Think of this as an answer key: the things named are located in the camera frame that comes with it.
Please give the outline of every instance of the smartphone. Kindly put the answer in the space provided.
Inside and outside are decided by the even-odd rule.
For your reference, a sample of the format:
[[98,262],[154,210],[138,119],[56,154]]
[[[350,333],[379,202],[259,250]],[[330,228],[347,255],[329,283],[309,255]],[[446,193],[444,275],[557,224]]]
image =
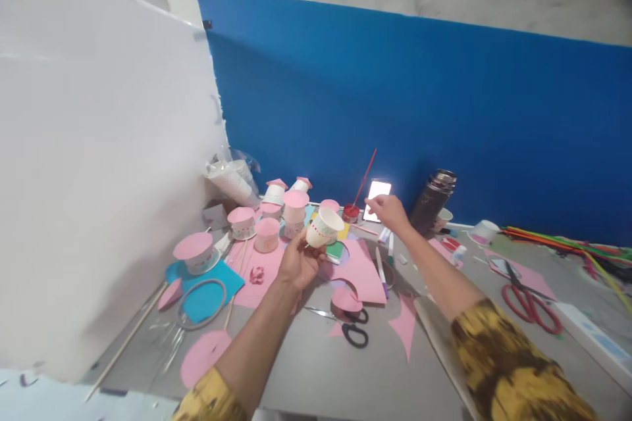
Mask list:
[[[391,186],[391,183],[387,183],[385,181],[371,180],[371,187],[369,188],[369,199],[372,199],[380,194],[390,194]],[[377,215],[369,214],[370,210],[371,208],[369,206],[366,206],[364,208],[364,215],[362,216],[362,218],[364,220],[370,220],[371,222],[380,222],[380,220],[377,218]]]

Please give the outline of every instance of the yellow patterned sleeve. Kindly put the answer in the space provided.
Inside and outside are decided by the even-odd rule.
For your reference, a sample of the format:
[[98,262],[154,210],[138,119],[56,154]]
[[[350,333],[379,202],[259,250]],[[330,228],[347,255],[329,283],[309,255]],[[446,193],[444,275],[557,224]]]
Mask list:
[[172,421],[242,421],[246,412],[212,368],[182,399]]
[[486,420],[594,420],[559,365],[489,299],[452,322],[467,385]]

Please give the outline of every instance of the scissors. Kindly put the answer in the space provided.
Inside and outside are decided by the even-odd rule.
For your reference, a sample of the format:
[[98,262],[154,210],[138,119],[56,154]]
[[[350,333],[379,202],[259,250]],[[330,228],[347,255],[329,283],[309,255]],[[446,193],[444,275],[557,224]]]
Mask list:
[[[344,334],[344,338],[347,339],[347,342],[353,345],[356,349],[364,349],[369,344],[369,334],[367,334],[362,329],[356,326],[356,323],[366,324],[369,321],[369,314],[367,313],[366,309],[362,308],[362,310],[360,311],[360,314],[364,316],[364,318],[362,319],[354,316],[350,312],[343,311],[343,314],[349,318],[349,320],[351,321],[351,324],[341,319],[338,319],[337,317],[335,317],[334,313],[331,311],[325,311],[325,310],[318,309],[311,306],[305,306],[305,309],[313,312],[314,314],[318,314],[319,316],[326,317],[328,319],[341,323],[342,333]],[[355,332],[356,334],[361,335],[362,342],[354,341],[349,335],[350,332]]]
[[[502,287],[502,298],[507,303],[507,306],[511,308],[512,311],[518,315],[518,317],[524,319],[529,323],[536,322],[538,326],[547,331],[550,334],[558,335],[561,334],[564,330],[564,326],[558,319],[558,317],[551,311],[546,304],[542,302],[540,298],[535,295],[532,295],[532,290],[526,286],[524,286],[520,280],[516,277],[514,270],[511,265],[505,261],[505,266],[507,268],[507,274],[509,275],[509,279],[511,284],[505,285]],[[524,312],[519,311],[514,304],[509,299],[509,290],[513,291],[513,294],[518,298],[518,302],[522,306]],[[538,314],[537,306],[541,307],[544,312],[551,318],[553,321],[553,327],[548,327],[544,325],[542,319],[540,319],[540,315]]]

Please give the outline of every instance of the blue wall panel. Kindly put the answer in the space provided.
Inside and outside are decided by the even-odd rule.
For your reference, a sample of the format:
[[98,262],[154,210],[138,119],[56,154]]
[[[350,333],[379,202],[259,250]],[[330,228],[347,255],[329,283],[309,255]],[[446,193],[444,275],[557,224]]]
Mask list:
[[229,142],[261,183],[308,176],[312,200],[347,203],[377,148],[369,177],[408,208],[447,168],[457,222],[631,243],[632,49],[302,0],[199,4]]

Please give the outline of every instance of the person's left hand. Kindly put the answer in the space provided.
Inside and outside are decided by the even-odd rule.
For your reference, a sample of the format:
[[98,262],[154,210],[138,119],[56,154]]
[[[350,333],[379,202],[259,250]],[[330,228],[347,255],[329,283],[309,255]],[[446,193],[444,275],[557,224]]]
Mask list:
[[318,268],[325,261],[325,247],[315,249],[305,240],[307,228],[296,235],[285,248],[276,277],[303,291],[314,279]]

